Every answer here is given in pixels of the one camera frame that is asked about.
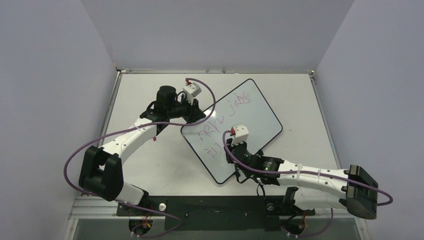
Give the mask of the black framed whiteboard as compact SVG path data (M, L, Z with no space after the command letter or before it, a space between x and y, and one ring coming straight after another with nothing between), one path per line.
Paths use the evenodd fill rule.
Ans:
M195 126L184 126L181 135L213 180L223 184L235 172L227 163L223 132L244 125L249 132L247 149L257 153L283 131L283 125L256 82L249 78L204 111L209 118Z

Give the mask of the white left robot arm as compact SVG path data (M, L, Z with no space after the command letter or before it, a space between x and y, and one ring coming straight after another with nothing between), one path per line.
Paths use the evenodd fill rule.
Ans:
M200 86L188 82L182 89L182 97L168 85L161 86L156 99L133 123L127 132L100 146L90 146L84 153L78 185L107 201L129 204L136 215L149 209L148 192L124 181L123 164L145 142L155 138L170 123L182 118L188 124L206 118L195 98L201 93Z

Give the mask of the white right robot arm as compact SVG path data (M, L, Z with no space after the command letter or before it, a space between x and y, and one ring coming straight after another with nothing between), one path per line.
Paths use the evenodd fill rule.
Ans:
M261 186L286 186L282 207L287 213L335 208L358 218L376 219L379 185L361 166L315 168L261 153L251 154L246 142L232 142L231 138L225 141L227 162Z

